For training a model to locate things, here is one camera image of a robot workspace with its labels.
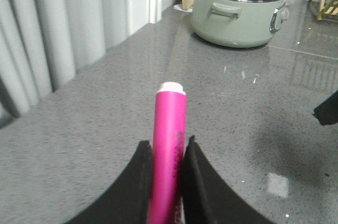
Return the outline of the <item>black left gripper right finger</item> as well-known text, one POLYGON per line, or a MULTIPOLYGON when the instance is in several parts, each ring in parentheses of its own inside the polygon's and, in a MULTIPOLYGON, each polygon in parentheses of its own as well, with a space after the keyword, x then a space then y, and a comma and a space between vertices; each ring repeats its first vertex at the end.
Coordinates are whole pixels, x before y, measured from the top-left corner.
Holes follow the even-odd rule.
POLYGON ((224 182, 194 136, 185 151, 181 191, 186 223, 272 223, 224 182))

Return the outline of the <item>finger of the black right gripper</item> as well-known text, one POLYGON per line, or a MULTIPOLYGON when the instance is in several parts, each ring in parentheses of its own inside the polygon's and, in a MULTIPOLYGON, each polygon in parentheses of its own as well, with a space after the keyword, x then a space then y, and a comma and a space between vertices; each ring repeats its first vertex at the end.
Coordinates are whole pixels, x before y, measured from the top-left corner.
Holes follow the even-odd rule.
POLYGON ((331 95, 313 110, 313 116, 322 126, 337 124, 337 94, 331 95))

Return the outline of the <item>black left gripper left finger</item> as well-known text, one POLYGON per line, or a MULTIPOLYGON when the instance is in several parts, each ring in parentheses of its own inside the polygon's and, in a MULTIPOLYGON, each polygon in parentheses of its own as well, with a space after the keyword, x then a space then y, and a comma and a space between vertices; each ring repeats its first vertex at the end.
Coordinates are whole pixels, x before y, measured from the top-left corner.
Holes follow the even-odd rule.
POLYGON ((153 152, 140 141, 114 183, 67 223, 146 223, 152 185, 153 152))

